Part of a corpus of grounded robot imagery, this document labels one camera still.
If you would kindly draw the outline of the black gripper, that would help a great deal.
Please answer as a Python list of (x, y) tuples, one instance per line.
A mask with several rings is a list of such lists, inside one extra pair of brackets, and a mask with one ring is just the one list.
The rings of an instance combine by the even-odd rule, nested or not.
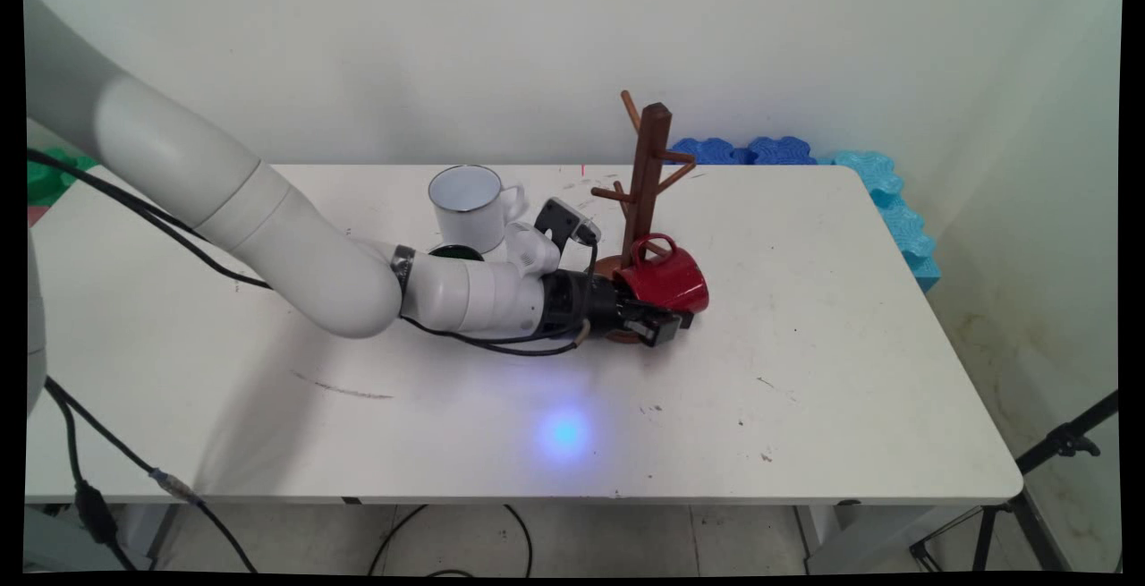
[(552, 340), (576, 336), (581, 333), (581, 322), (586, 319), (589, 336), (656, 348), (674, 340), (680, 328), (690, 328), (694, 318), (690, 311), (631, 314), (634, 292), (617, 277), (556, 269), (556, 272), (540, 276), (540, 285), (544, 292), (540, 334)]

